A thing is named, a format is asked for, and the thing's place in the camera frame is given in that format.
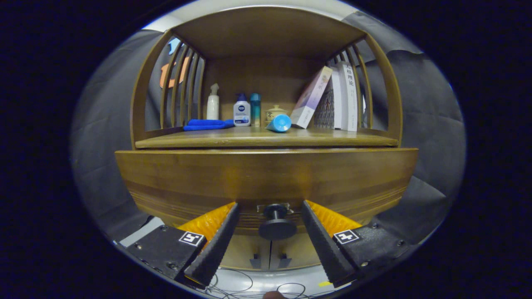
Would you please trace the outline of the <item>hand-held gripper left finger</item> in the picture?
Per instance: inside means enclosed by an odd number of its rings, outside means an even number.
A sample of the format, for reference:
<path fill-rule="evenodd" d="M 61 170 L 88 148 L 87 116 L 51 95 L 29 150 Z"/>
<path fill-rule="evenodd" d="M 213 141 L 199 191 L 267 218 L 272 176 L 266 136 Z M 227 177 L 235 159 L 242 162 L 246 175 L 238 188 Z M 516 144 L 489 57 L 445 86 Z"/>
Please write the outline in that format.
<path fill-rule="evenodd" d="M 188 287 L 207 287 L 237 226 L 238 203 L 203 214 L 181 229 L 160 225 L 126 247 L 156 272 Z"/>

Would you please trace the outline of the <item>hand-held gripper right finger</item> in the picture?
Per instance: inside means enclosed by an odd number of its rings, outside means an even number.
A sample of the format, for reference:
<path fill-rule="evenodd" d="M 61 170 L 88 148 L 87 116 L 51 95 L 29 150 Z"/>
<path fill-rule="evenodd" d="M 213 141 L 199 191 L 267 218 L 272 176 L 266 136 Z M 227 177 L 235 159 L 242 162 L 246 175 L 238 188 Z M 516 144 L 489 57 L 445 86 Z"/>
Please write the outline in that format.
<path fill-rule="evenodd" d="M 327 229 L 325 221 L 337 223 L 344 216 L 310 201 L 303 201 L 301 217 L 328 281 L 340 287 L 389 269 L 406 257 L 414 245 L 379 222 L 361 226 L 348 219 Z"/>

